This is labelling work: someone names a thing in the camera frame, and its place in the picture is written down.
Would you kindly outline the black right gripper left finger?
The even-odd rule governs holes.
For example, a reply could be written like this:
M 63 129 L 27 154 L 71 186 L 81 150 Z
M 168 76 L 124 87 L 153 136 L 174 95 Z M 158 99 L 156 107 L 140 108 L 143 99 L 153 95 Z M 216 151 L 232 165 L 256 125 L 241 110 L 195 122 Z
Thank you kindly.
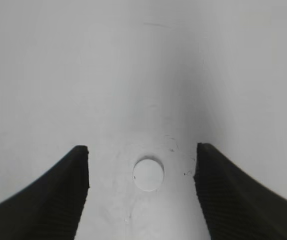
M 0 203 L 0 240 L 73 240 L 86 203 L 89 150 L 77 145 L 45 174 Z

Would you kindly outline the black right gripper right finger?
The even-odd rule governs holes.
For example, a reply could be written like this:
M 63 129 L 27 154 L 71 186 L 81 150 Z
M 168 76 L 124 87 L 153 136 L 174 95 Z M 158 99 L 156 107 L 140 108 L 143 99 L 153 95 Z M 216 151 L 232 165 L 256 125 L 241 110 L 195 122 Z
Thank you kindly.
M 198 143 L 193 176 L 212 240 L 287 240 L 287 199 L 209 143 Z

